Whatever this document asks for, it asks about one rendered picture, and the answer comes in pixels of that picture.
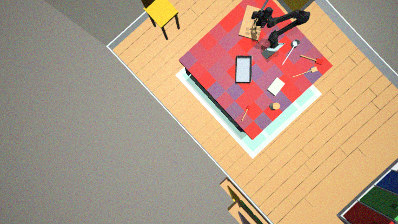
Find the light wooden board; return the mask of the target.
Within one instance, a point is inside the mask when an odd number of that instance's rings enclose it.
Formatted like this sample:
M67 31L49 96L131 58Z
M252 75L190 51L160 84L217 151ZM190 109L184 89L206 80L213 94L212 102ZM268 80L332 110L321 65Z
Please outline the light wooden board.
M251 19L251 16L253 14L253 11L259 11L259 10L261 10L261 9L256 8L254 6L249 6L249 5L246 6L246 10L245 10L243 21L241 24L239 36L258 41L261 28L260 28L260 26L256 26L256 23L254 24L255 19Z

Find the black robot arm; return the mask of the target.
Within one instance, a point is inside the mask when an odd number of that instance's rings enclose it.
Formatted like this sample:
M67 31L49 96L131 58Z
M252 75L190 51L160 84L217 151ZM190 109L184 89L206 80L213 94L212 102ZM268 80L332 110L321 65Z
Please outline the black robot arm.
M273 48L273 49L275 49L276 47L279 46L278 39L277 39L279 35L285 33L286 31L289 31L291 28L293 28L297 25L305 24L310 18L310 12L301 11L298 9L295 11L289 12L288 14L283 15L281 17L272 17L272 15L271 15L272 12L273 12L273 9L271 7L267 7L260 22L259 22L259 18L257 19L256 26L260 26L260 28L264 28L264 26L267 24L268 28L272 28L279 22L283 22L283 21L286 21L291 18L296 19L295 21L288 24L287 26L280 29L279 31L275 30L275 31L271 32L270 36L268 37L268 41L270 42L270 48Z

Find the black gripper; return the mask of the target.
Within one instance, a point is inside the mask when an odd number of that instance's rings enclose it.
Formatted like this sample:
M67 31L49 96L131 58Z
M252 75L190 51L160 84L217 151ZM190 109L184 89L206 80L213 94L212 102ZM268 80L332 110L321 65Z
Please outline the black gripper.
M265 12L265 10L263 10L262 12L261 12L261 10L253 11L251 19L259 18L259 22L260 22L261 18L263 17L264 12Z

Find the grey saucepan with long handle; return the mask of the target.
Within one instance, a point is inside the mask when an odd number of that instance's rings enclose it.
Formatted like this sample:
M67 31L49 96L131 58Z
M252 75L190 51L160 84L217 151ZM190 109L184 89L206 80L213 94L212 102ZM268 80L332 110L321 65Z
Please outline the grey saucepan with long handle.
M298 39L296 39L296 40L292 41L290 45L291 45L291 47L292 47L292 49L293 49L294 47L298 46L299 44L300 44L300 41L299 41ZM292 51L292 49L291 49L291 51ZM290 51L290 53L291 53L291 51ZM290 53L289 53L289 54L290 54ZM289 56L289 55L288 55L288 56ZM287 56L287 58L288 58L288 56ZM287 59L287 58L286 58L286 59ZM286 59L285 59L285 61L286 61ZM285 63L285 61L283 62L283 64Z

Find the white cylinder with tan lid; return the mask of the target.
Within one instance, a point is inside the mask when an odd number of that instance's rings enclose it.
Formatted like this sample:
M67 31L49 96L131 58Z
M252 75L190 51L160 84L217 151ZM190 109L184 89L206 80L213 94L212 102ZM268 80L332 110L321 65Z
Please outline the white cylinder with tan lid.
M280 104L279 104L279 103L271 103L270 106L269 106L269 108L270 108L271 110L277 110L277 109L280 108Z

